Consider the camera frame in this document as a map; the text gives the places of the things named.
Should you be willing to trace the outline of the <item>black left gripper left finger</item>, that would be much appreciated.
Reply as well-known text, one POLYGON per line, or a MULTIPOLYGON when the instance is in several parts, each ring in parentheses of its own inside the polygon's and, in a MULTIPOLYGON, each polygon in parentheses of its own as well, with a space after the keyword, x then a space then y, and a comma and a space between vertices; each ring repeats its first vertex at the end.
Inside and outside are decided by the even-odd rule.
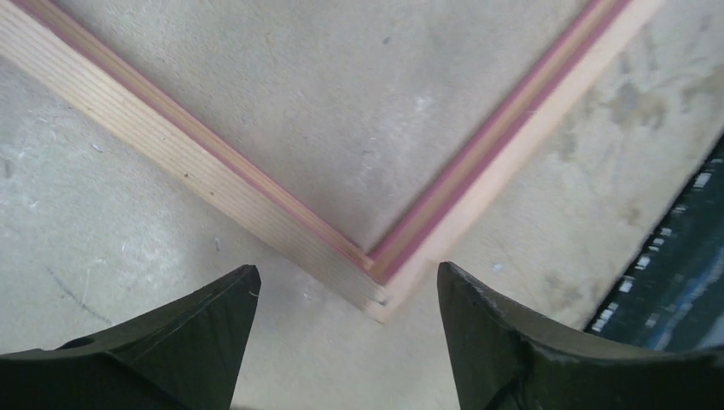
POLYGON ((4 409, 228 409, 259 300, 244 265, 52 350, 1 358, 4 409))

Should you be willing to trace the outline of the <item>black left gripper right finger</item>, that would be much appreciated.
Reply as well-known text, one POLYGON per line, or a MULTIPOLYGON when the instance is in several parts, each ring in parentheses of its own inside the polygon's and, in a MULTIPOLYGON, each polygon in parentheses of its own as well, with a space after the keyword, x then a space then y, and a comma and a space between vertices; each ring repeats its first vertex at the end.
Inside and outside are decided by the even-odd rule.
POLYGON ((720 409, 721 348, 665 353, 578 331, 458 265, 437 271, 463 409, 720 409))

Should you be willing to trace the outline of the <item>pink wooden picture frame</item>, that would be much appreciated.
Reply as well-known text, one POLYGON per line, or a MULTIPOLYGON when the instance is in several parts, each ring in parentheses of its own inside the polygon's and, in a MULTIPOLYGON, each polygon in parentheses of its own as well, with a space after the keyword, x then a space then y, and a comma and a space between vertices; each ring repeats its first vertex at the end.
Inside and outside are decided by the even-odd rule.
POLYGON ((384 321, 658 1, 4 1, 1 54, 384 321))

